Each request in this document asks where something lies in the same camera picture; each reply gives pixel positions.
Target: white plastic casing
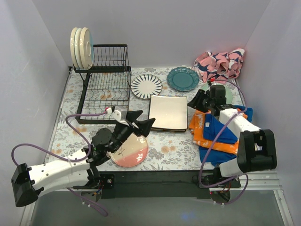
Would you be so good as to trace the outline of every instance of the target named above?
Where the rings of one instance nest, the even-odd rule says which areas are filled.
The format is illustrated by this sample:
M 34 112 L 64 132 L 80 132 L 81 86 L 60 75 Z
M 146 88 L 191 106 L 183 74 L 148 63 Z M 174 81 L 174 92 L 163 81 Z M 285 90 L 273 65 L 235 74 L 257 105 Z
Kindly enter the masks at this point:
M 226 124 L 227 121 L 234 115 L 238 113 L 237 109 L 226 109 L 222 110 L 220 112 L 220 118 L 219 121 L 222 124 Z M 247 119 L 245 119 L 242 115 L 236 116 L 227 126 L 232 133 L 239 139 L 240 132 L 243 131 L 250 131 L 250 132 L 256 132 L 259 131 L 260 128 L 257 126 L 254 126 L 252 123 L 250 123 Z
M 70 160 L 81 159 L 86 156 L 86 153 L 79 150 L 67 158 Z M 45 187 L 55 180 L 62 179 L 65 176 L 75 174 L 77 171 L 83 171 L 90 168 L 87 159 L 78 162 L 56 160 L 42 165 L 31 166 L 29 171 L 30 179 L 34 180 L 32 185 L 35 190 Z
M 44 186 L 44 190 L 39 194 L 39 197 L 59 189 L 73 186 L 84 186 L 88 182 L 88 172 L 86 170 L 77 171 L 65 177 L 56 179 Z
M 220 112 L 219 121 L 222 124 L 226 124 L 228 120 L 234 115 L 238 113 L 237 109 L 226 109 Z M 245 119 L 242 115 L 236 116 L 227 126 L 232 133 L 239 139 L 240 132 L 243 131 L 250 131 L 250 132 L 257 132 L 260 130 L 259 127 L 254 126 L 250 123 L 247 119 Z M 243 172 L 240 170 L 237 159 L 232 159 L 230 161 L 221 163 L 219 165 L 221 170 L 222 177 L 228 178 L 232 176 L 242 175 Z
M 127 109 L 119 106 L 115 106 L 114 111 L 112 111 L 112 108 L 108 107 L 106 108 L 106 112 L 108 115 L 112 115 L 112 117 L 119 123 L 124 125 L 129 125 L 126 122 L 126 116 L 127 116 Z

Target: striped plate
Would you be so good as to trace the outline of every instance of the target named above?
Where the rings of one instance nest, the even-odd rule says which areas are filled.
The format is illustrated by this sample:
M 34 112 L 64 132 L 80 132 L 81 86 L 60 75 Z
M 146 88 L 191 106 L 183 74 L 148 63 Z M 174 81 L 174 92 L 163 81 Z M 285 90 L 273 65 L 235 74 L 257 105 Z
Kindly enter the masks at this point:
M 163 88 L 161 80 L 152 74 L 136 77 L 131 84 L 133 94 L 140 99 L 150 99 L 151 95 L 158 95 Z

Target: teal plate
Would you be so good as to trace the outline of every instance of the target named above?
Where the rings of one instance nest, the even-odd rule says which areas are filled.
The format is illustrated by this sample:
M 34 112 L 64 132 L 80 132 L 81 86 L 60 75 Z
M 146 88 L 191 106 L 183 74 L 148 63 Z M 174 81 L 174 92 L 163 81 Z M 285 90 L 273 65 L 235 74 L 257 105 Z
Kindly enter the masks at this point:
M 198 74 L 187 67 L 174 68 L 167 76 L 168 85 L 181 92 L 194 89 L 198 82 Z

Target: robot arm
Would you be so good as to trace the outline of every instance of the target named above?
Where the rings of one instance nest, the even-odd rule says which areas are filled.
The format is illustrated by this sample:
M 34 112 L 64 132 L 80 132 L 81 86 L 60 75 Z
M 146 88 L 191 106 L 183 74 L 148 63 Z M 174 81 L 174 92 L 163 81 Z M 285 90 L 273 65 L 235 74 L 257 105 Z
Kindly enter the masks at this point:
M 210 110 L 212 115 L 219 117 L 222 124 L 226 124 L 238 111 L 233 105 L 226 104 L 224 86 L 211 86 L 209 82 L 209 87 L 208 91 L 199 89 L 188 106 L 204 113 Z M 271 130 L 262 130 L 241 115 L 231 120 L 227 127 L 239 139 L 237 158 L 221 163 L 214 169 L 216 181 L 252 171 L 272 170 L 276 167 L 275 140 Z
M 56 160 L 30 167 L 23 163 L 17 166 L 11 180 L 17 207 L 26 206 L 44 194 L 66 187 L 96 187 L 100 182 L 96 166 L 109 160 L 107 153 L 117 151 L 132 133 L 147 137 L 155 121 L 137 121 L 143 111 L 128 112 L 121 107 L 107 108 L 106 111 L 117 120 L 115 129 L 111 132 L 103 128 L 96 133 L 92 138 L 92 151 L 86 159 L 71 161 L 85 157 L 88 146 L 67 156 L 70 161 Z

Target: dish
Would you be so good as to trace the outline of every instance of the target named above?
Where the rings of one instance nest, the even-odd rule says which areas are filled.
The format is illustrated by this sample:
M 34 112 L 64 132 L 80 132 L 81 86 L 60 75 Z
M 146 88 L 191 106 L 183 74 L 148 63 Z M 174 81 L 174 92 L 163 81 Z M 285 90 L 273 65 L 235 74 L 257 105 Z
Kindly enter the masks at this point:
M 150 98 L 149 119 L 155 118 L 152 129 L 182 130 L 187 126 L 187 97 L 153 95 Z
M 149 145 L 145 137 L 132 133 L 115 153 L 108 152 L 110 158 L 119 166 L 133 167 L 147 156 Z
M 233 94 L 232 94 L 231 90 L 227 86 L 225 86 L 224 84 L 221 84 L 221 83 L 217 83 L 217 82 L 212 83 L 212 85 L 222 85 L 222 86 L 224 86 L 225 89 L 226 89 L 226 98 L 227 98 L 227 102 L 226 103 L 227 104 L 231 104 L 232 103 Z M 209 89 L 208 83 L 206 82 L 204 85 L 202 85 L 201 89 L 207 91 Z
M 151 95 L 158 95 L 163 89 L 162 81 L 155 75 L 143 74 L 131 83 L 133 94 L 140 99 L 150 99 Z
M 90 36 L 89 29 L 84 27 L 81 30 L 79 39 L 79 51 L 84 69 L 90 69 L 92 66 L 93 44 L 91 43 Z
M 187 67 L 174 68 L 167 76 L 168 85 L 181 92 L 194 89 L 198 82 L 198 74 Z
M 75 32 L 75 37 L 74 37 L 74 51 L 75 51 L 75 57 L 76 57 L 76 62 L 79 65 L 79 69 L 83 69 L 83 64 L 81 62 L 81 57 L 80 57 L 80 50 L 79 50 L 79 40 L 80 40 L 80 33 L 81 33 L 81 28 L 77 29 Z
M 75 50 L 74 50 L 74 39 L 75 39 L 75 33 L 77 31 L 77 27 L 73 28 L 70 35 L 70 51 L 71 51 L 71 59 L 72 63 L 75 68 L 78 68 L 79 65 L 76 62 L 76 56 L 75 56 Z

